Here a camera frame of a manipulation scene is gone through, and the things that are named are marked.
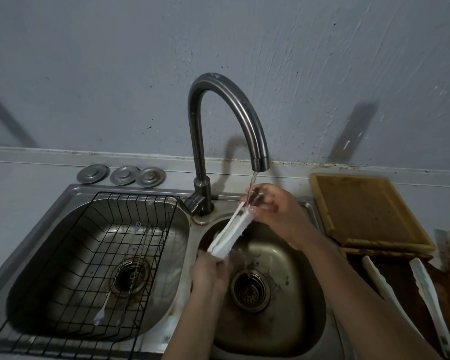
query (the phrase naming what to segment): running water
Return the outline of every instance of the running water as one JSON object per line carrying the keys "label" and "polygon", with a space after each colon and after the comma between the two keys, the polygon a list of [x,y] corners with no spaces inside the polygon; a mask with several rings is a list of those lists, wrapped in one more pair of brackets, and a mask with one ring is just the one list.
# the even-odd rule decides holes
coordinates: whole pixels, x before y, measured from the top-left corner
{"label": "running water", "polygon": [[250,181],[250,187],[248,188],[248,193],[246,194],[246,206],[249,206],[250,193],[252,192],[252,187],[255,185],[255,181],[257,179],[258,172],[253,172],[252,179]]}

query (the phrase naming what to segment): wire basket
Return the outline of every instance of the wire basket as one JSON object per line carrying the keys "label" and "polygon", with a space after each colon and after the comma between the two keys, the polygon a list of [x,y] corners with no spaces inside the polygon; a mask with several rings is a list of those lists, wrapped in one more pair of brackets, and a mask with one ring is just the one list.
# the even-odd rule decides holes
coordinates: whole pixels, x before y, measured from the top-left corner
{"label": "wire basket", "polygon": [[[0,352],[130,359],[177,203],[100,192],[67,215],[9,292]],[[104,321],[94,325],[109,292]]]}

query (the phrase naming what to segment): sink hole cover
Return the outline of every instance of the sink hole cover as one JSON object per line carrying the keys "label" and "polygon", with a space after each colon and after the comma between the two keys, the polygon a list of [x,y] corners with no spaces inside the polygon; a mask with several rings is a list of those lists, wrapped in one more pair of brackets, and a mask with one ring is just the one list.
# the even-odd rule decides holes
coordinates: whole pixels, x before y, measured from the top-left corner
{"label": "sink hole cover", "polygon": [[128,296],[139,292],[147,282],[150,266],[145,260],[131,258],[117,266],[110,278],[110,285],[117,296]]}
{"label": "sink hole cover", "polygon": [[245,269],[233,277],[230,294],[238,308],[254,314],[265,309],[270,302],[270,285],[261,272]]}

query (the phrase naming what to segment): white plastic item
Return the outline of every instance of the white plastic item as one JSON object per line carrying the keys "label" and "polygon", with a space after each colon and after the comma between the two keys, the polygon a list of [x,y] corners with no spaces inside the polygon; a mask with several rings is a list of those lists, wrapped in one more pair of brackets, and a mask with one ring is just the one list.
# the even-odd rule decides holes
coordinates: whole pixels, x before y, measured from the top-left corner
{"label": "white plastic item", "polygon": [[219,259],[225,259],[243,230],[253,221],[253,216],[248,207],[242,210],[244,205],[245,202],[241,202],[238,205],[230,221],[228,221],[223,230],[211,242],[207,251],[213,256]]}
{"label": "white plastic item", "polygon": [[435,330],[437,330],[441,349],[447,359],[450,359],[450,332],[448,332],[440,304],[438,302],[437,291],[430,278],[429,272],[419,258],[410,260],[413,277],[415,278],[418,292],[430,312]]}
{"label": "white plastic item", "polygon": [[372,280],[372,282],[376,285],[380,296],[389,303],[393,303],[395,307],[400,311],[405,320],[408,321],[410,326],[412,326],[416,332],[422,335],[419,329],[414,325],[410,317],[408,317],[407,313],[403,309],[402,305],[398,301],[397,296],[395,295],[394,289],[387,283],[385,277],[380,273],[378,268],[375,266],[373,261],[370,259],[368,255],[365,255],[362,259],[362,265],[366,270],[366,273]]}

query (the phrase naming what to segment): double sink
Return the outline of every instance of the double sink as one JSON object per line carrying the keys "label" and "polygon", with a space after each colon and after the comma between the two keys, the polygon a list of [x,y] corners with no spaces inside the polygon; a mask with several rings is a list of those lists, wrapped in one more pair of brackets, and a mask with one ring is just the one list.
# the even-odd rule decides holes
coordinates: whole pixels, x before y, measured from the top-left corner
{"label": "double sink", "polygon": [[[0,269],[0,353],[163,353],[192,290],[197,250],[207,249],[240,199],[214,197],[211,214],[192,217],[180,202],[188,195],[69,186]],[[313,202],[299,203],[321,228]],[[252,223],[229,262],[212,358],[346,358],[347,342],[302,253]],[[108,292],[104,322],[96,326]]]}

